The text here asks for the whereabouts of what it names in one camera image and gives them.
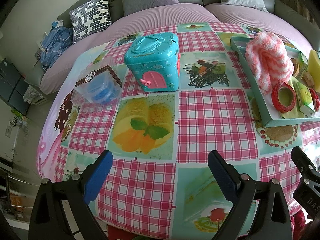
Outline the teal house-shaped toy box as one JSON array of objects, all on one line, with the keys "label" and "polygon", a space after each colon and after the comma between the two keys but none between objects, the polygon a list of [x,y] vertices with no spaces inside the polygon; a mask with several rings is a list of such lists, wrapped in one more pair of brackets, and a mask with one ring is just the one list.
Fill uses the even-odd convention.
[{"label": "teal house-shaped toy box", "polygon": [[145,92],[175,92],[179,87],[180,50],[174,33],[157,33],[137,38],[124,55]]}]

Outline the red pink yarn scrunchie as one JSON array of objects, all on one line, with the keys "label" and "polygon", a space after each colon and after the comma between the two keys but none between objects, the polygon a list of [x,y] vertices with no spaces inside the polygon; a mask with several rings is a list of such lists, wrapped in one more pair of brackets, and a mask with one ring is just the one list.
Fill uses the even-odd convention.
[{"label": "red pink yarn scrunchie", "polygon": [[317,93],[312,89],[310,88],[310,94],[311,94],[311,97],[312,97],[312,101],[313,101],[313,106],[314,106],[314,109],[315,109],[315,112],[317,112],[320,108],[320,100],[319,100],[319,96],[317,95]]}]

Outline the pink satin scrunchie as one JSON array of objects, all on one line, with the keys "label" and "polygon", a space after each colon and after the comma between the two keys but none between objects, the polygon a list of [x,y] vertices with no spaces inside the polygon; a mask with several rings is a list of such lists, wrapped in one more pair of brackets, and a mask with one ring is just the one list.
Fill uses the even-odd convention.
[{"label": "pink satin scrunchie", "polygon": [[314,80],[313,80],[313,77],[311,76],[311,74],[306,71],[303,75],[303,80],[304,82],[306,83],[306,85],[309,87],[309,88],[313,88],[314,87]]}]

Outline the red tape roll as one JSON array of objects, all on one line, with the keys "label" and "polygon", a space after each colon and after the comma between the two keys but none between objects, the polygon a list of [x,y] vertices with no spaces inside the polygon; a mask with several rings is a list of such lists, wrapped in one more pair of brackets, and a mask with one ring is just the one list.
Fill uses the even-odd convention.
[{"label": "red tape roll", "polygon": [[294,89],[285,82],[277,83],[272,89],[272,103],[280,113],[287,113],[296,106],[296,93]]}]

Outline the clear box with blue item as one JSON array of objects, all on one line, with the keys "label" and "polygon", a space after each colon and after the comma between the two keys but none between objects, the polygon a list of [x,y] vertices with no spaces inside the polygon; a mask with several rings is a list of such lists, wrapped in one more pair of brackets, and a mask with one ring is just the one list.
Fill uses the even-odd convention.
[{"label": "clear box with blue item", "polygon": [[120,101],[126,72],[124,65],[90,66],[78,78],[71,103],[85,113],[116,106]]}]

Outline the checkered picture tablecloth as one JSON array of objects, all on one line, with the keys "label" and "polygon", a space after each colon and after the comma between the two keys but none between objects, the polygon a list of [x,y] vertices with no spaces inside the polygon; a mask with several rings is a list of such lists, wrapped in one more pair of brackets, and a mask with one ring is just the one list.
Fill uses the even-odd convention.
[{"label": "checkered picture tablecloth", "polygon": [[71,103],[83,70],[125,65],[129,37],[103,43],[78,56],[44,124],[37,150],[42,177],[62,181],[82,172],[103,150],[113,153],[107,181],[92,203],[95,217],[140,235],[208,239],[228,211],[206,165],[211,150],[253,178],[277,178],[289,212],[300,205],[293,192],[300,174],[290,151],[300,146],[319,165],[319,123],[267,127],[231,38],[253,38],[258,29],[229,23],[169,25],[135,38],[172,32],[181,52],[179,88],[145,92],[127,68],[116,106],[85,113]]}]

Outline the green tissue pack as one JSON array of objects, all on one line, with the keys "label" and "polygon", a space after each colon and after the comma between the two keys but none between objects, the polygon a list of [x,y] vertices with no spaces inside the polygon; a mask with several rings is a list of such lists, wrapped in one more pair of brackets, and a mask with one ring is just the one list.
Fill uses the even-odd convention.
[{"label": "green tissue pack", "polygon": [[300,81],[303,78],[305,72],[308,70],[308,59],[301,51],[299,52],[297,62],[299,64],[299,72],[296,76],[296,79]]},{"label": "green tissue pack", "polygon": [[299,110],[307,117],[313,116],[315,114],[315,108],[310,89],[300,82],[295,83],[293,86],[296,91]]}]

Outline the pink white fluffy towel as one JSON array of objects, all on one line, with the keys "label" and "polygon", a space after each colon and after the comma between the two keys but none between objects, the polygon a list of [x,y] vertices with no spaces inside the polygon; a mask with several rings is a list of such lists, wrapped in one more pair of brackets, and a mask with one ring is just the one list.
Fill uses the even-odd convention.
[{"label": "pink white fluffy towel", "polygon": [[274,33],[259,32],[248,42],[245,58],[264,95],[270,94],[277,83],[291,80],[293,64],[282,39]]}]

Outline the blue clothes pile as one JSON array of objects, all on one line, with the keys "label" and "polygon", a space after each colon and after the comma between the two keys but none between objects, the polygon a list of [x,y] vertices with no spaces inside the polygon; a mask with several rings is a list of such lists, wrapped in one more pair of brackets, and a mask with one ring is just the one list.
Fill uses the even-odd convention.
[{"label": "blue clothes pile", "polygon": [[50,33],[41,41],[40,63],[47,71],[56,60],[73,44],[72,28],[63,26],[63,20],[54,21]]}]

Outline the round orange tin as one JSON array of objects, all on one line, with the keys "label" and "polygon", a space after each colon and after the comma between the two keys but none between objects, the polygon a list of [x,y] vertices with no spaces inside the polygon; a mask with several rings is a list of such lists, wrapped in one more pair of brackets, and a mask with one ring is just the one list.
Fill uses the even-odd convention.
[{"label": "round orange tin", "polygon": [[292,76],[296,77],[299,74],[299,71],[300,71],[299,63],[295,58],[291,58],[290,60],[291,60],[291,62],[293,64],[293,74],[292,74]]}]

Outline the grey sofa with pink seat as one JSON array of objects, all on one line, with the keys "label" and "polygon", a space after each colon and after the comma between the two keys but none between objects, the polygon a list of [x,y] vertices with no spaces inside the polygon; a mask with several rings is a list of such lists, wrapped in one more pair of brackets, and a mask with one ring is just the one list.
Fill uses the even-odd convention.
[{"label": "grey sofa with pink seat", "polygon": [[[71,27],[69,13],[90,0],[78,0],[57,17]],[[283,35],[309,49],[319,50],[319,28],[285,4],[285,0],[263,0],[265,11],[243,5],[223,5],[221,0],[179,0],[165,5],[124,15],[123,0],[108,0],[111,26],[89,35],[66,49],[47,71],[37,62],[27,74],[26,83],[49,95],[57,92],[80,54],[122,36],[153,28],[191,22],[243,24]]]}]

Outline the black white patterned cushion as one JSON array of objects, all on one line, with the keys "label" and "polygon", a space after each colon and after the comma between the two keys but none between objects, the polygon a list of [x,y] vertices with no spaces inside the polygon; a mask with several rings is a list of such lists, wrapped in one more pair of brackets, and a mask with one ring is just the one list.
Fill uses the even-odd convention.
[{"label": "black white patterned cushion", "polygon": [[108,0],[90,0],[69,12],[73,43],[107,29],[111,24]]}]

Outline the yellow green sponge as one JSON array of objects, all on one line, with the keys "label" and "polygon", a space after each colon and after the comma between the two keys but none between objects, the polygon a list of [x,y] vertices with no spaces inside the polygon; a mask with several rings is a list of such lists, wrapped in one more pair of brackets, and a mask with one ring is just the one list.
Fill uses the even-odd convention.
[{"label": "yellow green sponge", "polygon": [[310,50],[308,60],[308,72],[313,78],[313,88],[320,92],[320,60],[317,51]]}]

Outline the patterned curtain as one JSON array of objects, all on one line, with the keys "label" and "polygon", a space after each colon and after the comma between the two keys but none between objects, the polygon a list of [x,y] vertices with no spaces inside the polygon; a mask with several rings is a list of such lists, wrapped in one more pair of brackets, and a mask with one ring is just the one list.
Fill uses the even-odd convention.
[{"label": "patterned curtain", "polygon": [[291,9],[302,15],[305,19],[307,19],[313,25],[316,24],[313,16],[310,14],[309,10],[302,2],[302,0],[280,0],[285,5],[289,6]]}]

